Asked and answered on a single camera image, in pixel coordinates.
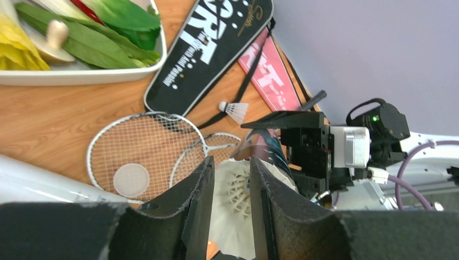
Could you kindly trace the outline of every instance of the feather shuttlecock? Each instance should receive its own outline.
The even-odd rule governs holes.
[[[294,182],[277,167],[264,162],[270,172],[297,190]],[[250,161],[229,159],[215,168],[209,239],[222,253],[244,259],[255,258],[252,211],[250,205]]]
[[[218,109],[228,114],[238,124],[244,122],[245,114],[247,113],[248,103],[226,103],[218,104]]]

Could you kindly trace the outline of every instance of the white badminton racket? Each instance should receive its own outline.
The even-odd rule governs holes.
[[[172,172],[179,182],[209,151],[219,148],[209,147],[198,128],[182,116],[146,112],[126,116],[97,133],[88,147],[87,170],[96,187],[130,203],[143,203],[170,187]]]
[[[215,165],[229,159],[234,149],[240,142],[240,138],[228,133],[213,133],[204,137],[204,144],[202,141],[196,140],[190,145],[177,160],[174,165],[171,177],[169,179],[169,188],[183,180],[186,172],[191,172],[190,163],[188,160],[194,160],[200,156],[203,146],[207,146],[208,155],[214,156]]]

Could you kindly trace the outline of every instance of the racket cover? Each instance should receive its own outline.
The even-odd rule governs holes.
[[[272,0],[198,0],[145,92],[146,110],[187,115],[272,15]]]
[[[265,29],[239,58],[238,63],[245,73],[250,70],[267,34]],[[297,92],[272,37],[266,39],[251,81],[271,111],[296,111],[300,108]]]

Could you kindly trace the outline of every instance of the lavender wall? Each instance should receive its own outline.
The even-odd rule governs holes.
[[[333,124],[370,98],[459,135],[459,1],[274,0],[274,36]]]

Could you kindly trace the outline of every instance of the cable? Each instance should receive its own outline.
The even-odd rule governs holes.
[[[402,165],[398,169],[397,173],[397,178],[402,179],[403,173],[405,172],[405,169],[410,162],[410,160],[420,151],[423,149],[429,148],[429,147],[435,147],[435,146],[442,146],[442,145],[459,145],[459,141],[453,141],[453,140],[447,140],[447,141],[438,141],[438,142],[428,142],[423,145],[419,145],[418,147],[414,148],[406,157],[406,159],[403,161]],[[399,184],[396,183],[395,185],[395,200],[397,201],[397,206],[398,209],[403,211],[403,203],[402,203],[402,196],[400,195],[400,186]]]
[[[335,200],[333,201],[332,206],[336,207],[336,205],[338,204],[338,201],[339,201],[339,192],[336,192],[336,197],[335,197]]]
[[[430,205],[429,201],[427,201],[426,198],[424,198],[424,196],[422,196],[422,194],[417,190],[415,189],[413,186],[409,185],[407,182],[405,182],[404,180],[402,179],[399,179],[393,175],[389,175],[388,177],[388,180],[395,183],[396,185],[398,186],[401,186],[402,188],[404,188],[405,190],[409,191],[413,196],[415,196],[415,198],[417,200],[419,200],[419,202],[422,204],[422,206],[426,209],[426,210],[434,210],[432,208],[432,206]]]

